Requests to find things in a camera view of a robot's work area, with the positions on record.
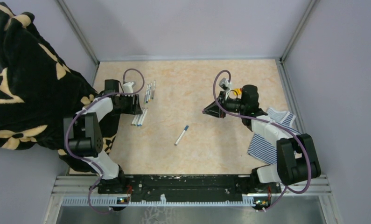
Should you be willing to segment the orange cap white marker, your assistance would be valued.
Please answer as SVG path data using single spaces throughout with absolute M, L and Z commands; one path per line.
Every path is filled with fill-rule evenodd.
M 153 87 L 153 83 L 150 83 L 149 88 L 148 88 L 147 102 L 149 102 L 151 100 L 152 87 Z

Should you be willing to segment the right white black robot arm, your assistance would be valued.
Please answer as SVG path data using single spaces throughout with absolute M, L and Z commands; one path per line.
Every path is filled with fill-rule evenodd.
M 269 184 L 282 183 L 296 194 L 306 192 L 312 179 L 321 175 L 312 137 L 291 127 L 291 113 L 271 108 L 263 111 L 256 86 L 243 86 L 236 98 L 228 96 L 231 90 L 226 85 L 222 88 L 202 113 L 221 119 L 226 115 L 241 118 L 242 124 L 254 133 L 248 154 L 265 165 L 252 170 L 246 186 L 263 192 Z

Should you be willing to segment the blue cap white marker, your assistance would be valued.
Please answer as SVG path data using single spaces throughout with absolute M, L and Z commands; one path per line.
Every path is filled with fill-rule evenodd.
M 186 125 L 185 128 L 183 129 L 183 131 L 181 132 L 180 136 L 178 137 L 178 139 L 174 143 L 175 146 L 177 146 L 180 143 L 181 139 L 184 137 L 184 135 L 185 135 L 186 131 L 188 130 L 188 128 L 189 128 L 189 126 Z

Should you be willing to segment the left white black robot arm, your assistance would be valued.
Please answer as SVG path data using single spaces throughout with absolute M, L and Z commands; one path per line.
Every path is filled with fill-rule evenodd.
M 102 131 L 110 125 L 102 120 L 142 114 L 134 86 L 134 81 L 107 79 L 104 90 L 88 106 L 63 119 L 65 151 L 96 172 L 98 181 L 90 190 L 97 188 L 100 194 L 123 193 L 129 187 L 122 167 L 105 150 L 113 139 L 103 137 Z

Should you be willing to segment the green end white marker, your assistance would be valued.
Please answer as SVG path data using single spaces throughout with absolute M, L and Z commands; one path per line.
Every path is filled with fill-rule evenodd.
M 145 103 L 146 104 L 149 102 L 149 97 L 150 97 L 150 93 L 151 93 L 151 87 L 152 87 L 152 83 L 149 83 L 147 85 L 146 94 L 145 94 Z

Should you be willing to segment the purple cap white marker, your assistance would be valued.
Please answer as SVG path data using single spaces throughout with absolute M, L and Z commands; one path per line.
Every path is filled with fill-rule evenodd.
M 136 126 L 140 126 L 141 125 L 142 119 L 144 118 L 144 115 L 145 115 L 146 111 L 147 111 L 147 108 L 143 108 L 142 109 L 142 114 L 139 116 L 139 119 L 138 119 L 138 122 L 137 122 L 137 125 Z

